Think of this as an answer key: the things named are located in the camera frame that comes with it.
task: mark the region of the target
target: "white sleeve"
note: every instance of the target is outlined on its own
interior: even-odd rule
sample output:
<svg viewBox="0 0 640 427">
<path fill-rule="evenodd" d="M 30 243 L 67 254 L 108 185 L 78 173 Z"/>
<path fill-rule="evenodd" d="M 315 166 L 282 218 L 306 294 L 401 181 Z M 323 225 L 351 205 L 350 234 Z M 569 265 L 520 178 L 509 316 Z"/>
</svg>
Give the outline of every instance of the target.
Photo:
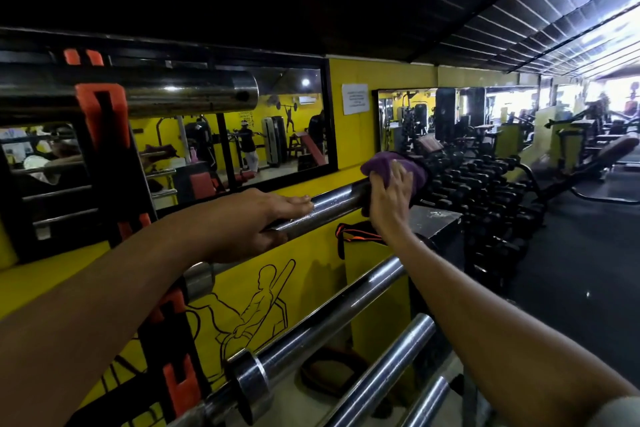
<svg viewBox="0 0 640 427">
<path fill-rule="evenodd" d="M 586 427 L 640 427 L 640 398 L 626 397 L 610 401 Z"/>
</svg>

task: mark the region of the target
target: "gray pants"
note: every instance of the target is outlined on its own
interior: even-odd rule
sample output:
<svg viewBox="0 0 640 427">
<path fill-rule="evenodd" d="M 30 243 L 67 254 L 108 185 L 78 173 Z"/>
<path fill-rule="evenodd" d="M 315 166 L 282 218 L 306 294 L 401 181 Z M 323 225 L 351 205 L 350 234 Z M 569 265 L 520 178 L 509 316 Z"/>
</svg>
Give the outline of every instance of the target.
<svg viewBox="0 0 640 427">
<path fill-rule="evenodd" d="M 258 172 L 258 153 L 255 150 L 253 152 L 245 152 L 244 158 L 246 159 L 246 164 L 249 166 L 249 170 Z"/>
</svg>

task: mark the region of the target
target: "wall mural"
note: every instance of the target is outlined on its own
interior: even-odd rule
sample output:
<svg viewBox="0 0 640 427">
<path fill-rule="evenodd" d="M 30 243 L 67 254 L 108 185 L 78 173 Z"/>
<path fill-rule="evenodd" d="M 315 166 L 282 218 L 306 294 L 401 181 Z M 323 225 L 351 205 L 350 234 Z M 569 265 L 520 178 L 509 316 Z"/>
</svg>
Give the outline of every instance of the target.
<svg viewBox="0 0 640 427">
<path fill-rule="evenodd" d="M 224 360 L 231 358 L 243 348 L 259 350 L 289 327 L 287 304 L 280 297 L 280 293 L 295 267 L 294 259 L 280 266 L 280 270 L 273 264 L 262 266 L 256 275 L 246 278 L 244 294 L 234 293 L 230 294 L 232 297 L 221 298 L 222 291 L 214 287 L 214 291 L 207 297 L 187 306 L 187 316 L 198 356 L 213 389 L 225 381 L 222 370 Z M 232 300 L 241 306 L 230 304 Z M 112 361 L 83 405 L 114 390 L 144 370 L 146 363 L 136 336 Z M 155 404 L 145 414 L 126 425 L 153 427 L 162 424 L 162 411 L 158 404 Z"/>
</svg>

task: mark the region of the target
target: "dark floor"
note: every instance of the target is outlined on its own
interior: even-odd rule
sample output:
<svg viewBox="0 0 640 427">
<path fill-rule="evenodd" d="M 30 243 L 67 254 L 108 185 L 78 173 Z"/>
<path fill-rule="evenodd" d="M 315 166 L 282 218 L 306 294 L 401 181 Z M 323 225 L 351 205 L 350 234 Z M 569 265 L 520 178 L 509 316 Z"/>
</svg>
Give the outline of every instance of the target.
<svg viewBox="0 0 640 427">
<path fill-rule="evenodd" d="M 640 173 L 619 167 L 589 195 L 640 199 Z M 640 387 L 640 206 L 565 192 L 549 206 L 509 297 Z"/>
</svg>

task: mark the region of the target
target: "white paper notice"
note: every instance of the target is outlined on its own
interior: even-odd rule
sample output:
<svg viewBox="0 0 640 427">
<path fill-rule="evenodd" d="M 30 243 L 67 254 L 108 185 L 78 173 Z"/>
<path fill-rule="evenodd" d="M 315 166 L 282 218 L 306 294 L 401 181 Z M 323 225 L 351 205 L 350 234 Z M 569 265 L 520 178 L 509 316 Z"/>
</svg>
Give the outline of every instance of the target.
<svg viewBox="0 0 640 427">
<path fill-rule="evenodd" d="M 342 104 L 345 115 L 369 111 L 368 85 L 342 85 Z"/>
</svg>

